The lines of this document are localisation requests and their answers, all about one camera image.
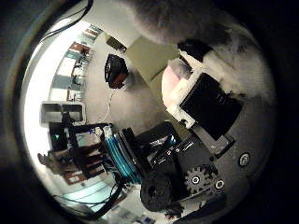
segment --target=wire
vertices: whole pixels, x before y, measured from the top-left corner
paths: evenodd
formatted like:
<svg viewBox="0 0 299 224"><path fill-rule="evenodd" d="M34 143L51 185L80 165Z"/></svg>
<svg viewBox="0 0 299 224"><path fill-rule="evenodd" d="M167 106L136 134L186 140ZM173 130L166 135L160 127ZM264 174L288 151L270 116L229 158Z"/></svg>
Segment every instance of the wire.
<svg viewBox="0 0 299 224"><path fill-rule="evenodd" d="M61 203L61 204L64 205L66 209L71 209L71 210L76 211L78 213L84 214L85 216L89 215L89 214L87 214L85 212L82 212L82 211L79 211L79 210L77 210L77 209L75 209L73 207L67 206L67 204L65 204L65 203Z"/></svg>
<svg viewBox="0 0 299 224"><path fill-rule="evenodd" d="M82 203L82 204L100 204L100 203L104 203L107 199L104 199L102 202L100 203L84 203L84 202L79 202L79 201L76 201L76 200L71 200L71 199L67 199L63 196L59 196L59 195L53 195L52 196L53 198L61 198L61 199L64 199L66 201L69 201L69 202L72 202L72 203Z"/></svg>
<svg viewBox="0 0 299 224"><path fill-rule="evenodd" d="M80 141L83 137L84 137L84 135L80 135L77 139L77 142Z"/></svg>
<svg viewBox="0 0 299 224"><path fill-rule="evenodd" d="M63 26L63 27L61 27L61 28L59 28L57 30L50 31L50 32L46 33L44 35L44 37L41 39L40 42L43 42L46 39L48 39L48 38L50 38L50 37L52 37L54 35L57 35L60 32L62 32L64 30L72 27L73 25L77 24L91 10L92 6L93 6L93 0L88 0L87 6L84 8L83 14L78 19L76 19L75 21L72 21L71 23L68 23L67 25L65 25L65 26Z"/></svg>
<svg viewBox="0 0 299 224"><path fill-rule="evenodd" d="M97 220L98 218L106 214L113 207L113 205L119 198L125 182L126 182L126 178L122 177L120 182L117 182L118 183L117 190L113 193L113 195L111 195L111 198L107 201L107 203L105 203L99 210L97 210L93 214L86 217L80 217L80 218L91 221L91 220Z"/></svg>
<svg viewBox="0 0 299 224"><path fill-rule="evenodd" d="M113 92L112 92L112 93L110 94L110 96L109 96L108 109L107 109L107 112L106 112L104 118L101 119L101 120L99 120L99 119L101 118L101 116L99 116L99 117L97 118L97 122L98 122L98 123L102 123L103 121L105 121L105 120L107 119L108 114L109 114L109 112L110 112L110 108L111 108L112 96L114 95L115 90L116 90L116 89L114 89Z"/></svg>
<svg viewBox="0 0 299 224"><path fill-rule="evenodd" d="M72 203L82 203L82 204L92 204L94 206L98 205L98 204L102 204L102 203L106 203L107 200L109 200L111 198L111 195L112 195L112 192L113 192L113 189L117 186L117 183L115 183L109 193L109 196L107 198L105 198L102 202L100 203L85 203L85 202L79 202L79 201L76 201L76 200L71 200L71 199L68 199L68 198L65 198L63 196L59 196L59 195L52 195L53 198L61 198L61 199L64 199L66 201L69 201L69 202L72 202Z"/></svg>
<svg viewBox="0 0 299 224"><path fill-rule="evenodd" d="M73 13L73 14L70 14L70 15L68 15L68 16L62 17L62 18L60 18L60 19L57 20L57 21L62 21L62 20L65 20L65 19L67 19L67 18L70 18L70 17L72 17L72 16L75 16L75 15L79 14L81 11L84 11L85 9L86 9L86 7L82 8L81 10L79 10L79 11Z"/></svg>

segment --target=gear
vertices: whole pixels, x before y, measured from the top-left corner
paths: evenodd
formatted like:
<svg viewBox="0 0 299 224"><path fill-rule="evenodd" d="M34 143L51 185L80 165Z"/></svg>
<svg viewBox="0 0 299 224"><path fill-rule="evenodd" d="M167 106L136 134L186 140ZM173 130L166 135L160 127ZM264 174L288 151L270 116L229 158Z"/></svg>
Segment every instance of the gear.
<svg viewBox="0 0 299 224"><path fill-rule="evenodd" d="M187 190L189 190L191 194L194 194L209 185L213 177L213 174L210 175L206 173L205 168L192 168L191 171L187 171L187 175L185 176L185 185L187 186Z"/></svg>

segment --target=floor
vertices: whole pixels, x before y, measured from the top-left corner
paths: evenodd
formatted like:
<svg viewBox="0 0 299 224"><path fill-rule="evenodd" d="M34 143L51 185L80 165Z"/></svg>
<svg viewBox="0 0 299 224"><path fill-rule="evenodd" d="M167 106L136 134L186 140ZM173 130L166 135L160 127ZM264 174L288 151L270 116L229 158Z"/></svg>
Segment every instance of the floor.
<svg viewBox="0 0 299 224"><path fill-rule="evenodd" d="M95 40L93 50L83 98L90 123L108 121L114 124L116 131L131 127L135 134L139 134L166 119L164 108L158 105L145 81L128 59L105 43L104 34ZM104 80L104 66L109 53L121 56L127 63L132 85L126 90L114 91ZM107 114L111 94L111 105Z"/></svg>

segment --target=white wall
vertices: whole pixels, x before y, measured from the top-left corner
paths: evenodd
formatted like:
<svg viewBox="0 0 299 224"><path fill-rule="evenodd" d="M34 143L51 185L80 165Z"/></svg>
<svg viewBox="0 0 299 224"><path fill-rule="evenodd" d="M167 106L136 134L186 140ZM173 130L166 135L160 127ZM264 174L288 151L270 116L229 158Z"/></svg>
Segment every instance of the white wall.
<svg viewBox="0 0 299 224"><path fill-rule="evenodd" d="M88 26L87 22L81 22L62 32L47 49L44 49L38 63L31 63L34 68L27 68L27 71L33 71L33 74L28 84L24 102L25 140L36 172L51 194L61 194L64 191L59 188L59 184L55 185L52 180L53 175L37 159L37 153L47 154L50 150L48 129L42 128L39 123L40 106L42 101L48 100L51 82L65 52L71 46L77 34Z"/></svg>
<svg viewBox="0 0 299 224"><path fill-rule="evenodd" d="M66 96L67 96L67 90L51 89L49 98L51 101L65 101Z"/></svg>
<svg viewBox="0 0 299 224"><path fill-rule="evenodd" d="M79 3L65 15L83 8L85 4L86 1ZM112 35L127 48L140 37L124 9L111 0L94 0L91 11L82 20Z"/></svg>

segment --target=screw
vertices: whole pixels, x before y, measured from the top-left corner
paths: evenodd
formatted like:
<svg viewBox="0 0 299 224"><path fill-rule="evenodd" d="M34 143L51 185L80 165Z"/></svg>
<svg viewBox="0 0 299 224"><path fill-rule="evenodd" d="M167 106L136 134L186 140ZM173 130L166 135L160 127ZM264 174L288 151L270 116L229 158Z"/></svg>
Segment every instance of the screw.
<svg viewBox="0 0 299 224"><path fill-rule="evenodd" d="M199 177L198 176L195 176L193 179L192 179L192 182L193 184L198 184L199 183Z"/></svg>
<svg viewBox="0 0 299 224"><path fill-rule="evenodd" d="M216 189L223 189L224 188L224 181L223 180L217 181L216 184L215 184L215 188Z"/></svg>
<svg viewBox="0 0 299 224"><path fill-rule="evenodd" d="M240 156L239 165L245 167L249 164L249 161L250 161L250 155L249 153L246 152Z"/></svg>

